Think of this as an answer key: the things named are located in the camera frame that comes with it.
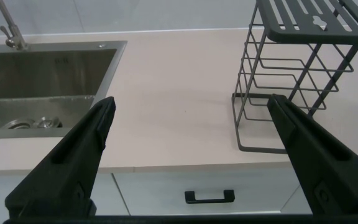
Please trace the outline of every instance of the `cabinet drawer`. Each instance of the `cabinet drawer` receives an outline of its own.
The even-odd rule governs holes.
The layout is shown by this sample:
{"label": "cabinet drawer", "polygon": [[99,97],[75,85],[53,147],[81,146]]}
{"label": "cabinet drawer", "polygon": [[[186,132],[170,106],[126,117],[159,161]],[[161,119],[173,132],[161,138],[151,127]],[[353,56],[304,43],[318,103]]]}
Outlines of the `cabinet drawer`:
{"label": "cabinet drawer", "polygon": [[[299,185],[293,169],[252,169],[224,172],[157,172],[114,174],[131,215],[278,213]],[[187,204],[185,192],[197,200],[231,203]]]}

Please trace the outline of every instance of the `gray wall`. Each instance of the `gray wall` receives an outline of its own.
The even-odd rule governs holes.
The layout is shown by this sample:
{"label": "gray wall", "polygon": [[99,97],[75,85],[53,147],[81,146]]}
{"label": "gray wall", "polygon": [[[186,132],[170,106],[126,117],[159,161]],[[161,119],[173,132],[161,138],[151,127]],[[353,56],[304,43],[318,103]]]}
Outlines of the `gray wall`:
{"label": "gray wall", "polygon": [[[254,0],[5,2],[24,34],[247,27],[255,4]],[[3,24],[6,23],[0,13],[0,25]]]}

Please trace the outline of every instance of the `sink drain strainer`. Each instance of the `sink drain strainer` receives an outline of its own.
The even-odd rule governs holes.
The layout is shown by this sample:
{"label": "sink drain strainer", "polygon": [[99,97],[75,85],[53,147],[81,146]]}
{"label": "sink drain strainer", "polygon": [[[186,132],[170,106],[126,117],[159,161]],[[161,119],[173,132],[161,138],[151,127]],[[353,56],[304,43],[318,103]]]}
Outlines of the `sink drain strainer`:
{"label": "sink drain strainer", "polygon": [[5,124],[1,129],[29,129],[33,124],[34,120],[31,119],[16,119]]}

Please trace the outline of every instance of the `cabinet door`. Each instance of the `cabinet door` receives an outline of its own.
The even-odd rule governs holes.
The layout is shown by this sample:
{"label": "cabinet door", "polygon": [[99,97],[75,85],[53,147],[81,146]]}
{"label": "cabinet door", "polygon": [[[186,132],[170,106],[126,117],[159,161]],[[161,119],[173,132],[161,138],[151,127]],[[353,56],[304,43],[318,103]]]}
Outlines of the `cabinet door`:
{"label": "cabinet door", "polygon": [[281,212],[288,214],[311,214],[308,201],[301,186],[297,188],[283,209],[281,209]]}
{"label": "cabinet door", "polygon": [[[5,198],[24,179],[24,175],[0,176],[0,224],[9,218]],[[92,196],[97,215],[128,215],[111,174],[98,174]]]}
{"label": "cabinet door", "polygon": [[124,201],[111,174],[98,174],[94,181],[91,199],[96,215],[128,215]]}
{"label": "cabinet door", "polygon": [[[225,172],[159,172],[114,174],[131,215],[203,215],[280,213],[299,185],[293,169],[251,169]],[[195,199],[223,199],[227,203],[187,204]]]}

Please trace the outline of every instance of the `rack top shelf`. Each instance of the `rack top shelf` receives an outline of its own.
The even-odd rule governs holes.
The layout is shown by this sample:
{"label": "rack top shelf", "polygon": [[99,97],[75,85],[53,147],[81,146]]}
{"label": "rack top shelf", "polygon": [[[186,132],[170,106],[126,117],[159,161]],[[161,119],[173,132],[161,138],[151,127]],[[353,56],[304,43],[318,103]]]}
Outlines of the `rack top shelf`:
{"label": "rack top shelf", "polygon": [[272,41],[358,45],[358,6],[352,0],[257,0],[257,7]]}

